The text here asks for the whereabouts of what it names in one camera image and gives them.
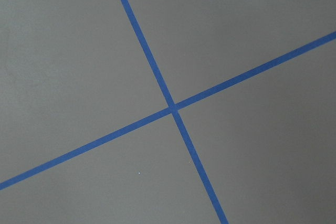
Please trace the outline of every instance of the gray floor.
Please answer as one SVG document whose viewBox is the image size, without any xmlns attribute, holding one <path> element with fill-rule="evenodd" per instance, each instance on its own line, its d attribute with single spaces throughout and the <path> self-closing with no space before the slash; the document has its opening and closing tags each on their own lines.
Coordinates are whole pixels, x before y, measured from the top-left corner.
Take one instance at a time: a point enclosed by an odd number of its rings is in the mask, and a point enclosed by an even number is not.
<svg viewBox="0 0 336 224">
<path fill-rule="evenodd" d="M 336 30 L 335 0 L 129 0 L 175 102 Z M 334 223 L 336 42 L 180 111 L 229 223 Z M 0 0 L 0 182 L 167 107 L 119 0 Z M 171 115 L 0 191 L 0 222 L 219 223 Z"/>
</svg>

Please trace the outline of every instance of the blue tape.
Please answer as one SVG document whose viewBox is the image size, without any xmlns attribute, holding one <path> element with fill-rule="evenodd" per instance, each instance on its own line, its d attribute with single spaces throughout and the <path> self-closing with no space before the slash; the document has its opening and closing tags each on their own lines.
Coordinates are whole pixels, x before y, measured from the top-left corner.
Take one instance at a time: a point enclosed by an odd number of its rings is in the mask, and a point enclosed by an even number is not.
<svg viewBox="0 0 336 224">
<path fill-rule="evenodd" d="M 106 136 L 103 136 L 97 140 L 94 140 L 86 145 L 83 145 L 71 152 L 68 152 L 62 156 L 59 156 L 59 157 L 56 157 L 44 164 L 41 164 L 39 166 L 36 166 L 35 168 L 33 169 L 30 169 L 24 173 L 21 173 L 13 178 L 10 178 L 2 183 L 0 183 L 0 190 L 6 188 L 6 187 L 9 187 L 9 186 L 12 186 L 16 183 L 19 183 L 20 181 L 24 180 L 24 179 L 27 179 L 27 178 L 30 178 L 38 173 L 41 173 L 43 172 L 44 170 L 47 170 L 47 169 L 50 169 L 56 165 L 59 165 L 71 158 L 74 158 L 80 154 L 83 154 L 85 152 L 88 152 L 89 150 L 92 150 L 93 148 L 96 148 L 102 144 L 105 144 L 109 141 L 112 141 L 114 139 L 116 139 L 117 137 L 119 136 L 122 136 L 122 135 L 125 135 L 131 131 L 134 131 L 142 126 L 145 126 L 146 124 L 149 124 L 157 119 L 160 119 L 166 115 L 169 115 L 170 114 L 170 110 L 169 108 L 166 108 L 164 110 L 161 110 L 159 112 L 156 112 L 152 115 L 149 115 L 147 116 L 146 118 L 143 118 L 135 123 L 132 123 L 130 125 L 127 125 L 125 126 L 124 128 L 121 128 L 117 131 L 114 131 Z"/>
<path fill-rule="evenodd" d="M 291 52 L 288 52 L 282 56 L 279 56 L 278 58 L 275 58 L 267 63 L 264 63 L 262 65 L 260 65 L 259 67 L 256 67 L 256 68 L 253 68 L 251 70 L 248 70 L 247 72 L 245 73 L 242 73 L 236 77 L 233 77 L 227 81 L 224 81 L 212 88 L 209 88 L 201 93 L 198 93 L 196 95 L 193 95 L 192 97 L 189 97 L 179 103 L 176 104 L 176 108 L 178 110 L 184 108 L 184 107 L 187 107 L 195 102 L 198 102 L 204 98 L 207 98 L 209 97 L 210 95 L 213 95 L 215 93 L 218 93 L 224 89 L 227 89 L 229 87 L 232 87 L 233 85 L 236 85 L 244 80 L 247 80 L 259 73 L 262 73 L 268 69 L 271 69 L 277 65 L 280 65 L 290 59 L 293 59 L 301 54 L 304 54 L 305 52 L 308 52 L 310 50 L 313 50 L 319 46 L 322 46 L 324 45 L 325 43 L 328 43 L 332 40 L 335 40 L 336 39 L 336 31 L 334 31 L 333 33 L 330 33 L 328 35 L 325 35 L 324 37 L 322 38 L 319 38 L 317 40 L 314 40 L 313 42 L 311 43 L 308 43 L 302 47 L 299 47 Z"/>
<path fill-rule="evenodd" d="M 136 17 L 135 17 L 135 15 L 133 13 L 133 10 L 132 10 L 132 8 L 131 8 L 128 0 L 120 0 L 120 1 L 121 1 L 121 4 L 123 5 L 125 11 L 126 11 L 128 19 L 130 20 L 130 23 L 131 23 L 131 25 L 133 27 L 133 30 L 134 30 L 134 32 L 136 34 L 136 37 L 138 38 L 138 41 L 139 41 L 139 43 L 140 43 L 140 45 L 142 47 L 142 50 L 143 50 L 143 52 L 146 55 L 147 61 L 148 61 L 149 65 L 150 65 L 150 67 L 151 67 L 151 69 L 152 69 L 152 71 L 154 73 L 154 76 L 155 76 L 155 78 L 156 78 L 156 80 L 157 80 L 157 82 L 158 82 L 158 84 L 160 86 L 160 89 L 161 89 L 161 91 L 163 93 L 163 96 L 164 96 L 164 98 L 165 98 L 168 106 L 170 107 L 170 106 L 175 105 L 175 103 L 173 101 L 173 98 L 172 98 L 172 96 L 169 93 L 168 87 L 167 87 L 166 83 L 164 82 L 164 79 L 163 79 L 163 77 L 161 75 L 161 72 L 160 72 L 160 70 L 158 68 L 158 65 L 156 64 L 156 61 L 155 61 L 155 59 L 153 57 L 151 49 L 148 46 L 148 43 L 147 43 L 147 41 L 145 39 L 145 36 L 142 33 L 142 30 L 141 30 L 141 28 L 139 26 L 138 21 L 136 20 Z"/>
<path fill-rule="evenodd" d="M 188 131 L 186 130 L 185 125 L 184 125 L 184 123 L 183 123 L 183 121 L 182 121 L 182 119 L 181 119 L 181 117 L 178 113 L 178 110 L 177 110 L 176 105 L 173 101 L 173 98 L 172 98 L 172 96 L 169 92 L 169 89 L 168 89 L 168 87 L 167 87 L 167 85 L 166 85 L 166 83 L 165 83 L 165 81 L 164 81 L 164 79 L 161 75 L 160 69 L 159 69 L 158 65 L 156 64 L 156 61 L 153 57 L 151 49 L 148 46 L 148 43 L 145 39 L 144 34 L 142 33 L 142 30 L 141 30 L 141 28 L 138 24 L 138 21 L 136 20 L 136 17 L 133 13 L 133 10 L 132 10 L 128 0 L 120 0 L 120 1 L 123 5 L 125 11 L 126 11 L 126 14 L 127 14 L 128 18 L 130 20 L 130 23 L 131 23 L 133 29 L 134 29 L 134 32 L 135 32 L 135 34 L 138 38 L 138 41 L 139 41 L 139 43 L 142 47 L 142 50 L 146 55 L 147 61 L 148 61 L 149 65 L 150 65 L 150 67 L 151 67 L 151 69 L 152 69 L 152 71 L 155 75 L 155 78 L 156 78 L 156 80 L 157 80 L 157 82 L 158 82 L 158 84 L 161 88 L 162 94 L 163 94 L 163 96 L 164 96 L 164 98 L 165 98 L 165 100 L 166 100 L 166 102 L 167 102 L 167 104 L 168 104 L 168 106 L 171 110 L 171 113 L 174 117 L 176 125 L 177 125 L 177 127 L 178 127 L 178 129 L 181 133 L 182 139 L 183 139 L 183 141 L 184 141 L 184 143 L 185 143 L 185 145 L 186 145 L 186 147 L 187 147 L 187 149 L 190 153 L 190 156 L 191 156 L 191 158 L 194 162 L 194 165 L 196 166 L 197 172 L 198 172 L 198 174 L 199 174 L 199 176 L 202 180 L 202 183 L 203 183 L 203 185 L 204 185 L 204 187 L 205 187 L 205 189 L 208 193 L 208 196 L 209 196 L 209 198 L 210 198 L 210 200 L 211 200 L 211 202 L 212 202 L 212 204 L 215 208 L 217 216 L 218 216 L 221 223 L 228 223 L 228 221 L 225 217 L 224 211 L 223 211 L 223 209 L 222 209 L 222 207 L 219 203 L 219 200 L 218 200 L 218 198 L 215 194 L 215 191 L 214 191 L 214 189 L 213 189 L 213 187 L 210 183 L 210 180 L 209 180 L 207 174 L 205 173 L 205 170 L 203 168 L 201 160 L 199 159 L 197 151 L 196 151 L 196 149 L 195 149 L 195 147 L 194 147 L 194 145 L 193 145 L 193 143 L 190 139 Z"/>
</svg>

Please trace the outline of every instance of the tape strip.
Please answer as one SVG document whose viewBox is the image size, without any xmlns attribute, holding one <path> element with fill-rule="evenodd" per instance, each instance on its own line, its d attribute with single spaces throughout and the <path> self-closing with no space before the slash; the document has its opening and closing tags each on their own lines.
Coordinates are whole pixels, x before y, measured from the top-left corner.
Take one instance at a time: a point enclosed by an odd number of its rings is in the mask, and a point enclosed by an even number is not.
<svg viewBox="0 0 336 224">
<path fill-rule="evenodd" d="M 165 81 L 164 81 L 164 79 L 161 75 L 160 69 L 159 69 L 158 65 L 156 64 L 156 61 L 153 57 L 153 54 L 150 50 L 150 47 L 148 46 L 148 43 L 147 43 L 147 41 L 146 41 L 142 31 L 141 31 L 141 28 L 138 24 L 138 21 L 136 20 L 136 17 L 133 13 L 133 10 L 132 10 L 128 0 L 120 0 L 120 1 L 123 5 L 125 11 L 126 11 L 126 14 L 127 14 L 128 18 L 130 20 L 130 23 L 132 24 L 134 32 L 135 32 L 135 34 L 138 38 L 138 41 L 139 41 L 139 43 L 140 43 L 140 45 L 143 49 L 143 52 L 146 55 L 147 61 L 148 61 L 149 65 L 150 65 L 150 67 L 151 67 L 151 69 L 152 69 L 152 71 L 155 75 L 155 78 L 156 78 L 156 80 L 157 80 L 157 82 L 158 82 L 158 84 L 161 88 L 163 96 L 164 96 L 164 98 L 165 98 L 165 100 L 166 100 L 166 102 L 167 102 L 167 104 L 168 104 L 168 106 L 171 110 L 171 113 L 174 117 L 174 120 L 176 122 L 178 130 L 180 131 L 182 139 L 183 139 L 183 141 L 184 141 L 184 143 L 185 143 L 185 145 L 186 145 L 186 147 L 187 147 L 187 149 L 190 153 L 190 156 L 191 156 L 191 158 L 194 162 L 194 165 L 196 166 L 197 172 L 198 172 L 198 174 L 199 174 L 199 176 L 202 180 L 202 183 L 203 183 L 203 185 L 204 185 L 204 187 L 205 187 L 205 189 L 208 193 L 208 196 L 209 196 L 209 198 L 212 202 L 212 205 L 215 208 L 217 216 L 218 216 L 221 223 L 228 223 L 228 221 L 225 217 L 224 211 L 223 211 L 223 209 L 222 209 L 222 207 L 219 203 L 219 200 L 218 200 L 218 198 L 215 194 L 215 191 L 214 191 L 214 189 L 213 189 L 213 187 L 210 183 L 210 180 L 209 180 L 209 178 L 208 178 L 208 176 L 207 176 L 207 174 L 204 170 L 204 167 L 201 163 L 201 160 L 199 159 L 197 151 L 196 151 L 196 149 L 195 149 L 195 147 L 194 147 L 194 145 L 193 145 L 193 143 L 190 139 L 188 131 L 186 130 L 185 125 L 184 125 L 184 123 L 181 119 L 181 116 L 178 113 L 178 110 L 177 110 L 176 105 L 173 101 L 173 98 L 172 98 L 172 96 L 169 92 L 169 89 L 168 89 L 168 87 L 167 87 L 167 85 L 166 85 L 166 83 L 165 83 Z"/>
<path fill-rule="evenodd" d="M 9 187 L 9 186 L 12 186 L 16 183 L 19 183 L 20 181 L 24 180 L 24 179 L 27 179 L 27 178 L 30 178 L 38 173 L 41 173 L 43 172 L 44 170 L 47 170 L 47 169 L 50 169 L 56 165 L 59 165 L 69 159 L 72 159 L 80 154 L 83 154 L 85 152 L 88 152 L 89 150 L 92 150 L 93 148 L 96 148 L 102 144 L 105 144 L 109 141 L 112 141 L 114 139 L 116 139 L 117 137 L 119 136 L 123 136 L 131 131 L 134 131 L 142 126 L 145 126 L 146 124 L 149 124 L 157 119 L 160 119 L 166 115 L 170 114 L 170 110 L 168 108 L 164 109 L 164 110 L 161 110 L 159 112 L 156 112 L 152 115 L 149 115 L 147 116 L 146 118 L 143 118 L 135 123 L 132 123 L 130 125 L 127 125 L 125 126 L 124 128 L 121 128 L 117 131 L 114 131 L 106 136 L 103 136 L 97 140 L 94 140 L 86 145 L 83 145 L 71 152 L 68 152 L 62 156 L 59 156 L 59 157 L 56 157 L 44 164 L 41 164 L 39 166 L 36 166 L 35 168 L 33 169 L 30 169 L 24 173 L 21 173 L 13 178 L 10 178 L 2 183 L 0 183 L 0 190 L 6 188 L 6 187 Z"/>
<path fill-rule="evenodd" d="M 224 81 L 212 88 L 209 88 L 201 93 L 198 93 L 196 95 L 193 95 L 192 97 L 189 97 L 179 103 L 176 104 L 176 107 L 178 110 L 187 107 L 195 102 L 198 102 L 204 98 L 209 97 L 210 95 L 213 95 L 215 93 L 218 93 L 224 89 L 227 89 L 229 87 L 232 87 L 233 85 L 236 85 L 244 80 L 247 80 L 253 76 L 256 76 L 259 73 L 262 73 L 268 69 L 271 69 L 273 67 L 276 67 L 277 65 L 280 65 L 288 60 L 291 60 L 299 55 L 304 54 L 305 52 L 308 52 L 310 50 L 313 50 L 319 46 L 324 45 L 325 43 L 328 43 L 332 40 L 336 39 L 336 31 L 333 33 L 330 33 L 328 35 L 323 36 L 322 38 L 319 38 L 317 40 L 312 41 L 311 43 L 308 43 L 302 47 L 299 47 L 291 52 L 288 52 L 282 56 L 279 56 L 278 58 L 275 58 L 273 60 L 270 60 L 267 63 L 264 63 L 260 65 L 259 67 L 253 68 L 251 70 L 246 71 L 245 73 L 242 73 L 236 77 L 233 77 L 227 81 Z"/>
</svg>

